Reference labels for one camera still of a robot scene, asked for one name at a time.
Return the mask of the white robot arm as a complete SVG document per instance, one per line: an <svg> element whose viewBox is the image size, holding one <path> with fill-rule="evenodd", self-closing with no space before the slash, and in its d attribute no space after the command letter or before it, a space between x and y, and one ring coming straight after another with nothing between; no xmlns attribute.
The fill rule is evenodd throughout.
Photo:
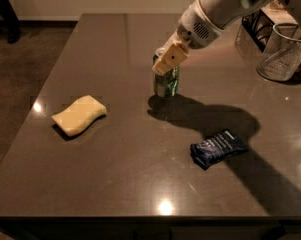
<svg viewBox="0 0 301 240"><path fill-rule="evenodd" d="M189 57L191 49L210 45L235 20L273 0L195 0L182 14L152 70L163 75ZM277 0L301 26L301 0Z"/></svg>

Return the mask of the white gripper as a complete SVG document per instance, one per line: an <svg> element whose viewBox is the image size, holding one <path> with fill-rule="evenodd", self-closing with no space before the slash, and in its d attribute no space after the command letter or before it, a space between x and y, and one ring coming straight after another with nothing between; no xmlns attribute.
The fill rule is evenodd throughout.
<svg viewBox="0 0 301 240"><path fill-rule="evenodd" d="M223 29L208 18L201 1L196 0L180 17L176 32L189 49L202 49L214 42L223 33ZM158 57L152 66L156 74L166 74L189 57L189 50L182 42L173 41Z"/></svg>

